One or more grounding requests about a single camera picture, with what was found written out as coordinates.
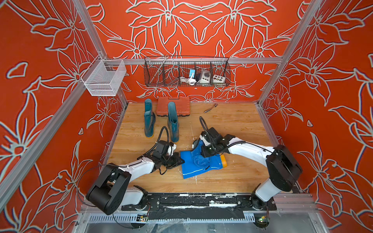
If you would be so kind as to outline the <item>blue rubber boot orange sole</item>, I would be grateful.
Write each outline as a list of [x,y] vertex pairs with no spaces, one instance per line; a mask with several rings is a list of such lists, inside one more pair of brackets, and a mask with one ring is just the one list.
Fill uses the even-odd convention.
[[190,157],[191,151],[182,151],[180,155],[181,155],[181,158],[184,159],[185,161],[185,163],[182,164],[182,175],[184,179],[195,177],[195,176],[204,174],[212,170],[222,170],[223,168],[226,168],[228,166],[224,155],[219,155],[219,156],[212,156],[216,158],[217,160],[216,165],[210,167],[207,170],[202,170],[202,169],[196,170],[191,167],[191,157]]

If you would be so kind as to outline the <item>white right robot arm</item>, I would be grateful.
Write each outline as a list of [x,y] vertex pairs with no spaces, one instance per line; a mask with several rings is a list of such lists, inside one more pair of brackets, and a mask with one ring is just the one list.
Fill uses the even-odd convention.
[[303,170],[284,145],[266,147],[244,141],[233,135],[222,136],[213,127],[201,133],[202,156],[213,157],[223,153],[243,156],[265,166],[269,178],[253,191],[250,203],[261,210],[280,192],[290,192]]

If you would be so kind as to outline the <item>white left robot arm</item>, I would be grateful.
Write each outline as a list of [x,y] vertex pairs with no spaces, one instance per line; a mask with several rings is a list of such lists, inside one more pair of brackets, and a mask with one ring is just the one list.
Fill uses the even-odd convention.
[[86,199],[106,215],[113,214],[123,206],[133,206],[142,210],[148,206],[149,193],[138,185],[130,187],[129,183],[143,175],[160,171],[161,166],[170,170],[184,163],[178,152],[172,155],[166,153],[159,157],[141,156],[133,163],[120,166],[110,163],[102,169],[86,194]]

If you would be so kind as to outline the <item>teal rubber boot orange sole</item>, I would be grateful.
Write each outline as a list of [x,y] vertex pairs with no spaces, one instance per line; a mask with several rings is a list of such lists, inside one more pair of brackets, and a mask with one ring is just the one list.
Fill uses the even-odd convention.
[[146,99],[144,104],[144,133],[146,137],[152,137],[155,124],[155,113],[153,112],[153,103],[151,99]]

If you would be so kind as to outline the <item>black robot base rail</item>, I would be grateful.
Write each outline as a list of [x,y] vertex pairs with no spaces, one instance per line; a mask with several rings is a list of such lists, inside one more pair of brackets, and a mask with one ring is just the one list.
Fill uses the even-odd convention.
[[251,194],[235,193],[150,193],[145,206],[121,206],[122,211],[143,211],[149,220],[245,221],[255,222],[260,214],[276,211],[271,198],[261,210],[254,209]]

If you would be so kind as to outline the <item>blue microfiber cloth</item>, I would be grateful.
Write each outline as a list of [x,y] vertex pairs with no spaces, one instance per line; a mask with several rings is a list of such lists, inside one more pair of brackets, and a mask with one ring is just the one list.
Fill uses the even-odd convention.
[[195,140],[192,144],[193,150],[191,151],[191,167],[194,169],[207,170],[216,165],[217,160],[214,157],[204,157],[202,155],[202,146],[204,145],[199,139]]

